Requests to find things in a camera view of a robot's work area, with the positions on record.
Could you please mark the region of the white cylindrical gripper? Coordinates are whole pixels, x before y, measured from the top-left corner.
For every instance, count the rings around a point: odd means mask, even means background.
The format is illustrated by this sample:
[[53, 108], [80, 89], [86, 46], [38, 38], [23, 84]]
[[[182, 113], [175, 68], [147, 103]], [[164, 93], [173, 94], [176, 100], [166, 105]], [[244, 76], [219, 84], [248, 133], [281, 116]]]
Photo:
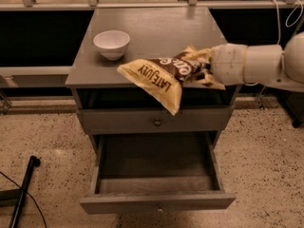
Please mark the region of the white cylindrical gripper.
[[225, 44], [213, 47], [212, 54], [210, 48], [194, 51], [184, 58], [202, 61], [209, 61], [211, 58], [214, 76], [205, 72], [195, 74], [188, 77], [183, 85], [218, 90], [224, 90], [225, 86], [253, 83], [266, 86], [279, 78], [282, 55], [280, 45]]

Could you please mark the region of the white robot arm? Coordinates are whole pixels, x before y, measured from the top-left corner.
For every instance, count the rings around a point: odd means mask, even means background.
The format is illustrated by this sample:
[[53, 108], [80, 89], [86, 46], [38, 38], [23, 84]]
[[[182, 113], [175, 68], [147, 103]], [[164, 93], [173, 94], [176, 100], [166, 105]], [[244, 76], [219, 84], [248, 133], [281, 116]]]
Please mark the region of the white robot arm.
[[185, 59], [209, 63], [214, 79], [226, 86], [261, 84], [304, 91], [304, 33], [280, 45], [225, 44], [188, 53]]

